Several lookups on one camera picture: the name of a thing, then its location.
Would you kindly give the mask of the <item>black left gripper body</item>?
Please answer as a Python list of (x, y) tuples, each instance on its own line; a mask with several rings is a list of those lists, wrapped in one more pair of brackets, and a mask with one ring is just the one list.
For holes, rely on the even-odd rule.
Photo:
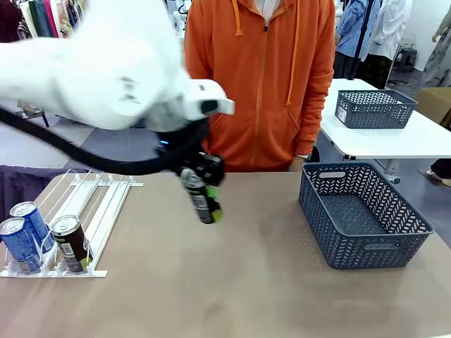
[(203, 141), (209, 136), (207, 119), (191, 122), (181, 130), (156, 132), (159, 145), (156, 153), (159, 157), (177, 153), (174, 164), (168, 170), (177, 176), (185, 168), (192, 169), (207, 185), (218, 187), (225, 176), (223, 159), (218, 155), (209, 155), (203, 148)]

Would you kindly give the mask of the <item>person's left hand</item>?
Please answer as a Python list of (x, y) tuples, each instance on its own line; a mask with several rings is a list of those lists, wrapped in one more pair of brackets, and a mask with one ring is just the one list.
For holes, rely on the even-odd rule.
[(308, 161), (308, 156), (295, 156), (290, 164), (289, 171), (290, 172), (301, 172), (302, 165)]

